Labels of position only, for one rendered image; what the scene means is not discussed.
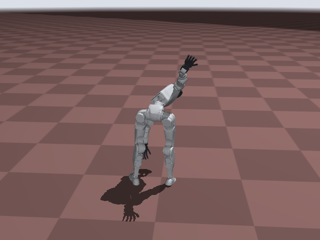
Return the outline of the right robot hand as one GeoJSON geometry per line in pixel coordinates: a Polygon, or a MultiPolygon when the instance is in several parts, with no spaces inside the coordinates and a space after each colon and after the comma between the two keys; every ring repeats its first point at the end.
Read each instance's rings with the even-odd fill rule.
{"type": "MultiPolygon", "coordinates": [[[[195,61],[197,61],[197,59],[195,59],[195,57],[193,57],[192,55],[190,56],[190,58],[189,58],[189,56],[190,55],[188,55],[187,56],[187,58],[185,59],[185,62],[184,62],[184,64],[182,65],[182,67],[180,68],[180,70],[182,69],[182,68],[184,68],[185,70],[186,70],[186,73],[188,72],[188,70],[192,67],[192,66],[197,66],[198,64],[194,64],[194,62],[195,61]],[[193,58],[192,58],[193,57],[193,58]],[[192,59],[191,59],[192,58],[192,59]],[[194,60],[195,59],[195,60],[194,60]],[[193,61],[194,60],[194,61],[193,61]]],[[[185,73],[185,74],[186,74],[185,73]]]]}

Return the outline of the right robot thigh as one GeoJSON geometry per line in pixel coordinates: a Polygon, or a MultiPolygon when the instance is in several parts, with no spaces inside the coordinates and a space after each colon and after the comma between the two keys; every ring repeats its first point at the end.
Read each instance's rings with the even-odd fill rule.
{"type": "Polygon", "coordinates": [[[161,121],[164,125],[164,134],[166,144],[163,147],[163,154],[167,157],[170,156],[170,148],[175,145],[175,133],[176,133],[176,119],[175,115],[170,112],[162,112],[161,121]]]}

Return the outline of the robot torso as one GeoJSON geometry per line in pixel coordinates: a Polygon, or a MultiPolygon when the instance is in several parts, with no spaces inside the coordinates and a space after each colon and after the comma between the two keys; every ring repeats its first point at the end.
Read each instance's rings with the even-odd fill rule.
{"type": "Polygon", "coordinates": [[[146,119],[153,122],[161,122],[161,114],[165,112],[164,107],[172,104],[178,97],[180,91],[178,91],[174,84],[169,84],[164,89],[162,89],[157,95],[155,95],[148,106],[146,111],[146,119]]]}

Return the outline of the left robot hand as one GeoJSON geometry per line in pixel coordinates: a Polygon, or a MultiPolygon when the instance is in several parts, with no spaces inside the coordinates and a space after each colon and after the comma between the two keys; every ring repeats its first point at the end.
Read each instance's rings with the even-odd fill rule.
{"type": "MultiPolygon", "coordinates": [[[[143,141],[143,143],[144,143],[144,141],[143,141]]],[[[151,152],[150,152],[150,150],[148,149],[148,143],[147,144],[145,144],[145,151],[144,151],[144,153],[142,153],[144,156],[143,156],[143,159],[145,158],[145,160],[146,160],[146,157],[148,158],[148,154],[147,154],[147,151],[149,152],[149,154],[151,155],[151,152]]],[[[149,158],[148,158],[149,159],[149,158]]]]}

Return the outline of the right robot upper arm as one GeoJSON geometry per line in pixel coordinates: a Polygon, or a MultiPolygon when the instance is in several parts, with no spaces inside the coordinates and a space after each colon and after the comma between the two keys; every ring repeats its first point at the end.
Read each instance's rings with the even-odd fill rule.
{"type": "Polygon", "coordinates": [[[174,87],[177,89],[177,91],[180,91],[182,90],[184,87],[185,87],[185,83],[188,81],[188,79],[184,79],[184,80],[181,80],[181,79],[177,79],[177,81],[174,83],[174,87]]]}

